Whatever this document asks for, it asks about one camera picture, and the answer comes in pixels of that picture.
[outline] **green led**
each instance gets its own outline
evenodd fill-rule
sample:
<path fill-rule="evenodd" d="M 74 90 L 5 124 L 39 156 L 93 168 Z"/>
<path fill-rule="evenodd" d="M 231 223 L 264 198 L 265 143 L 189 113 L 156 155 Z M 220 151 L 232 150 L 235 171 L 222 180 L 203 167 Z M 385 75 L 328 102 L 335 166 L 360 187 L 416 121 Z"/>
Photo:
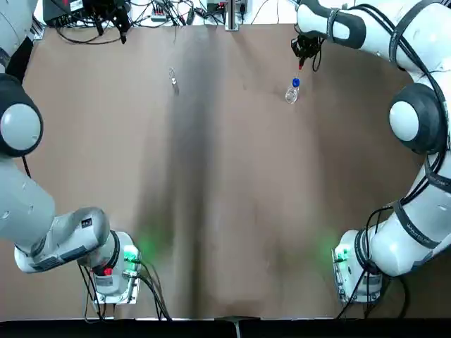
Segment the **green led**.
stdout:
<path fill-rule="evenodd" d="M 136 261 L 138 259 L 138 249 L 133 245 L 125 245 L 124 259 L 126 261 Z"/>

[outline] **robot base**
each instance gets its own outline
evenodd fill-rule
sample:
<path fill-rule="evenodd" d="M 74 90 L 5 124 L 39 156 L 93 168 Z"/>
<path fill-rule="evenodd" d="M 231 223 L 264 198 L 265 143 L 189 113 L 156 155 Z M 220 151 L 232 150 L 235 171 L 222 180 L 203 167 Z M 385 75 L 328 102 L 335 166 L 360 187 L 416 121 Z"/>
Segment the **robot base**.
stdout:
<path fill-rule="evenodd" d="M 140 265 L 129 259 L 139 260 L 140 253 L 131 237 L 125 232 L 116 232 L 119 239 L 118 260 L 109 276 L 94 275 L 97 298 L 100 304 L 135 304 L 137 302 L 140 280 L 124 276 L 124 272 L 139 273 Z"/>
<path fill-rule="evenodd" d="M 347 303 L 350 300 L 363 273 L 363 268 L 360 266 L 355 253 L 354 241 L 356 235 L 356 230 L 346 232 L 340 244 L 331 250 L 335 288 L 342 303 Z M 367 288 L 369 290 L 369 301 L 371 303 L 377 302 L 381 296 L 381 287 L 382 275 L 370 273 L 368 279 L 367 273 L 365 273 L 352 297 L 352 302 L 366 303 L 368 301 Z"/>
<path fill-rule="evenodd" d="M 96 292 L 99 304 L 136 304 L 138 300 L 138 291 L 140 290 L 140 280 L 130 278 L 127 289 L 122 294 L 104 295 Z"/>

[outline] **table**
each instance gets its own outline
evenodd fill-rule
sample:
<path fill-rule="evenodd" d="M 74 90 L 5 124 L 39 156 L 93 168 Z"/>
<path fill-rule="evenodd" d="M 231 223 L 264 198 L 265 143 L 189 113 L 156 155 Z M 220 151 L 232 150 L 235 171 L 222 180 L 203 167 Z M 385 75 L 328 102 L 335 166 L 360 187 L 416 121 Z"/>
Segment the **table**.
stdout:
<path fill-rule="evenodd" d="M 206 0 L 193 0 L 195 7 L 200 7 L 201 2 L 202 4 L 206 6 Z M 291 2 L 291 0 L 268 0 L 266 4 L 264 4 L 263 7 L 261 5 L 266 0 L 249 0 L 248 1 L 248 12 L 245 15 L 244 24 L 250 24 L 254 19 L 254 24 L 270 24 L 270 23 L 296 23 L 296 10 L 295 10 L 295 3 Z M 135 4 L 148 4 L 149 0 L 135 0 L 133 1 Z M 142 6 L 135 6 L 132 5 L 132 18 L 136 19 L 139 14 L 141 14 L 144 7 Z M 180 12 L 182 14 L 187 13 L 189 10 L 189 6 L 187 4 L 181 4 L 180 5 Z M 152 7 L 149 8 L 148 11 L 146 11 L 146 14 L 150 15 L 150 12 L 152 11 Z M 42 0 L 39 0 L 36 11 L 35 11 L 35 17 L 43 22 L 42 18 Z M 216 25 L 216 23 L 213 20 L 207 20 L 207 24 L 210 25 Z M 153 23 L 150 19 L 143 21 L 143 25 L 158 25 L 158 23 Z M 204 20 L 197 15 L 194 17 L 193 25 L 203 25 Z"/>
<path fill-rule="evenodd" d="M 291 25 L 137 28 L 125 45 L 85 46 L 48 30 L 34 49 L 24 87 L 44 138 L 28 158 L 32 176 L 58 213 L 100 206 L 130 233 L 173 317 L 334 317 L 330 249 L 418 172 L 421 159 L 387 122 L 409 77 L 325 42 L 320 70 L 306 63 L 298 102 L 287 104 L 293 35 Z M 0 242 L 0 256 L 1 319 L 81 317 L 75 263 L 24 275 L 12 243 Z M 408 316 L 451 316 L 448 256 L 408 275 Z M 394 283 L 373 314 L 396 316 L 401 303 Z M 145 288 L 116 316 L 155 316 Z"/>

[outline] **bottle cap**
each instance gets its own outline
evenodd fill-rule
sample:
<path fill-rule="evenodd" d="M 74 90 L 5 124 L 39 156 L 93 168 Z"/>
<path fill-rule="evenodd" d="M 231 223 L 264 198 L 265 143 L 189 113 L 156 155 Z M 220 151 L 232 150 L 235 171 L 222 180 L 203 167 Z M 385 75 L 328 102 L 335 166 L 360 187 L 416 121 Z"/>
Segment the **bottle cap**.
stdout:
<path fill-rule="evenodd" d="M 295 77 L 293 79 L 293 87 L 297 88 L 297 87 L 299 87 L 300 84 L 301 84 L 300 80 L 297 77 Z"/>

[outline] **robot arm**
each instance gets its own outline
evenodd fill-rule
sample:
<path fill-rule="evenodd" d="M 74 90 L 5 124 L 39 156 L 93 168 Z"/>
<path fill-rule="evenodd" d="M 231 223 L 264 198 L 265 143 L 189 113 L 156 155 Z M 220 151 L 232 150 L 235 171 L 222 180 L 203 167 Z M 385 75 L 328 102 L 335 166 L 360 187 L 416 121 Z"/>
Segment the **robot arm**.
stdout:
<path fill-rule="evenodd" d="M 136 271 L 139 252 L 130 236 L 110 230 L 99 208 L 55 215 L 55 203 L 13 158 L 28 155 L 42 138 L 42 117 L 22 85 L 4 70 L 32 26 L 37 0 L 0 0 L 0 237 L 15 245 L 25 273 L 38 273 L 78 260 L 92 269 L 104 302 L 131 299 L 137 286 L 123 275 Z"/>
<path fill-rule="evenodd" d="M 297 11 L 298 40 L 320 37 L 360 49 L 396 63 L 411 75 L 414 83 L 392 100 L 390 126 L 405 146 L 427 152 L 429 163 L 438 156 L 440 162 L 435 173 L 426 162 L 409 192 L 415 197 L 393 203 L 393 214 L 378 227 L 369 229 L 369 250 L 366 230 L 350 230 L 343 235 L 333 250 L 333 260 L 335 283 L 344 302 L 352 296 L 354 301 L 366 302 L 367 288 L 370 299 L 375 301 L 380 295 L 381 271 L 389 276 L 408 273 L 451 243 L 448 180 L 451 160 L 447 142 L 450 133 L 447 103 L 451 101 L 451 46 L 447 42 L 451 37 L 451 10 L 436 2 L 302 0 Z M 443 92 L 443 102 L 438 100 L 437 91 L 425 73 L 398 44 L 393 44 L 396 37 L 386 32 L 366 11 L 355 7 L 361 3 L 371 4 L 395 26 L 399 25 L 402 36 Z M 422 182 L 426 182 L 426 188 L 419 194 L 414 192 Z M 371 272 L 369 277 L 364 276 L 365 270 Z"/>

